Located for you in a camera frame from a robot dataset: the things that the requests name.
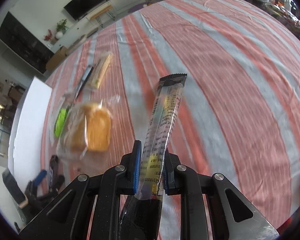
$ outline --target pink striped fabric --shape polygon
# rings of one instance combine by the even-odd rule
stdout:
[[[114,60],[100,89],[78,99],[120,95],[104,169],[119,163],[135,139],[144,142],[159,78],[188,73],[169,151],[199,173],[223,173],[276,228],[296,211],[300,42],[283,25],[242,0],[166,0],[93,35],[47,80],[53,92],[43,169],[56,151],[48,124],[60,98],[107,51]],[[63,165],[67,184],[82,172]],[[179,239],[179,233],[180,198],[165,196],[160,239]]]

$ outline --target television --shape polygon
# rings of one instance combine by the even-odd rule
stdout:
[[[72,0],[64,8],[73,19],[78,20],[103,1],[104,0]]]

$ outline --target silver bolt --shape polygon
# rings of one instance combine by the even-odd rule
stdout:
[[[88,176],[86,174],[80,174],[78,176],[78,181],[86,181]]]
[[[214,174],[214,178],[217,180],[223,180],[224,176],[221,173]]]
[[[177,166],[178,171],[185,171],[186,169],[187,169],[187,167],[184,166],[183,164],[180,164],[180,165]]]
[[[117,166],[115,167],[115,170],[116,170],[116,171],[124,171],[124,169],[125,169],[125,166],[123,166],[123,165],[117,165]]]

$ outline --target cardboard box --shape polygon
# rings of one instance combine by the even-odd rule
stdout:
[[[46,63],[46,70],[54,71],[54,69],[60,65],[60,63],[65,59],[67,48],[62,46]]]

